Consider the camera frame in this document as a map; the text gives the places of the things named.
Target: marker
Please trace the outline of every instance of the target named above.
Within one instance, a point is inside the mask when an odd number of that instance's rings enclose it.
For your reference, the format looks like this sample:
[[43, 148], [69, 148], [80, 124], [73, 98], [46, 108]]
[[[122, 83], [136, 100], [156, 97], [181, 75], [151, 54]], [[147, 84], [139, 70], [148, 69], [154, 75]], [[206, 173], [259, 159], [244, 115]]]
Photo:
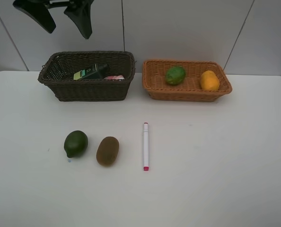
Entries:
[[144, 171], [149, 170], [149, 133], [148, 123], [144, 123]]

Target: kiwi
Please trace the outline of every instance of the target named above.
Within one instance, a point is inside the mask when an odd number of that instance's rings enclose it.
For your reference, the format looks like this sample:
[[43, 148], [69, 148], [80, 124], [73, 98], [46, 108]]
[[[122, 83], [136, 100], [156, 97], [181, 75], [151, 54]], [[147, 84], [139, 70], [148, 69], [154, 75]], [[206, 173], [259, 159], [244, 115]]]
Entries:
[[111, 166], [117, 158], [119, 148], [120, 144], [116, 138], [104, 138], [97, 149], [97, 162], [102, 166]]

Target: basket rim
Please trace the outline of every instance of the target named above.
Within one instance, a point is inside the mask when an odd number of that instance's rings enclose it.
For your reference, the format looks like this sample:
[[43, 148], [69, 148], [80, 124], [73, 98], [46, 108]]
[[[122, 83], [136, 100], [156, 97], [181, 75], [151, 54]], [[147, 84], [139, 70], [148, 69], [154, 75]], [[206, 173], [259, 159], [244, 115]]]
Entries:
[[[170, 63], [206, 63], [206, 64], [213, 64], [216, 67], [219, 68], [221, 71], [221, 74], [223, 78], [225, 79], [226, 84], [228, 85], [228, 89], [225, 90], [217, 90], [217, 91], [205, 91], [202, 89], [177, 89], [177, 88], [154, 88], [152, 86], [149, 86], [147, 84], [147, 64], [150, 62], [170, 62]], [[171, 94], [186, 94], [186, 92], [191, 93], [191, 92], [197, 92], [199, 95], [226, 95], [232, 92], [232, 86], [231, 83], [229, 82], [227, 75], [225, 74], [224, 70], [222, 67], [217, 64], [214, 61], [178, 61], [178, 60], [167, 60], [167, 59], [149, 59], [144, 61], [143, 63], [143, 70], [142, 70], [142, 85], [143, 87], [148, 91], [148, 92], [154, 92], [154, 93], [171, 93]]]
[[[130, 72], [130, 77], [128, 79], [124, 80], [107, 80], [107, 79], [83, 79], [83, 80], [73, 80], [73, 79], [68, 79], [68, 80], [55, 80], [55, 79], [44, 79], [44, 75], [49, 69], [51, 63], [60, 55], [73, 55], [73, 54], [122, 54], [122, 55], [128, 55], [130, 57], [131, 61], [131, 66], [132, 70]], [[42, 84], [45, 85], [65, 85], [65, 84], [74, 84], [74, 85], [87, 85], [87, 84], [117, 84], [117, 85], [125, 85], [125, 84], [130, 84], [131, 81], [134, 78], [135, 74], [135, 59], [134, 56], [131, 52], [127, 51], [65, 51], [65, 52], [57, 52], [51, 55], [49, 60], [46, 62], [45, 65], [43, 65], [42, 70], [39, 73], [38, 76], [38, 81]]]

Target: light brown wicker basket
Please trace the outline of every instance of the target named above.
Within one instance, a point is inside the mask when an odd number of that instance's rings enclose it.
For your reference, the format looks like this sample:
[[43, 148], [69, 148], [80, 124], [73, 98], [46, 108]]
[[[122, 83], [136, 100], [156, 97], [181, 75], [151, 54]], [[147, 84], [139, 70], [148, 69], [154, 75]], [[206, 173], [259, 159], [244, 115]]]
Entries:
[[[182, 66], [186, 71], [183, 83], [172, 86], [165, 81], [169, 68]], [[218, 91], [201, 89], [200, 77], [211, 70], [220, 80]], [[148, 60], [143, 64], [142, 85], [153, 99], [168, 101], [213, 102], [229, 94], [232, 86], [220, 65], [211, 61]]]

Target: green lime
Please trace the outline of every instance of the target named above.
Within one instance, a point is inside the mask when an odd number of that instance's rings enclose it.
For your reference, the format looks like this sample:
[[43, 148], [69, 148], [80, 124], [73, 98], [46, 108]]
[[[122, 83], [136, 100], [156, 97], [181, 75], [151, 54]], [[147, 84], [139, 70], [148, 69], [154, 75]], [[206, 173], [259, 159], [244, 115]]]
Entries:
[[166, 82], [170, 85], [178, 85], [186, 77], [186, 71], [181, 66], [174, 66], [166, 73]]
[[65, 140], [64, 149], [67, 157], [80, 157], [88, 147], [88, 137], [82, 131], [71, 132]]

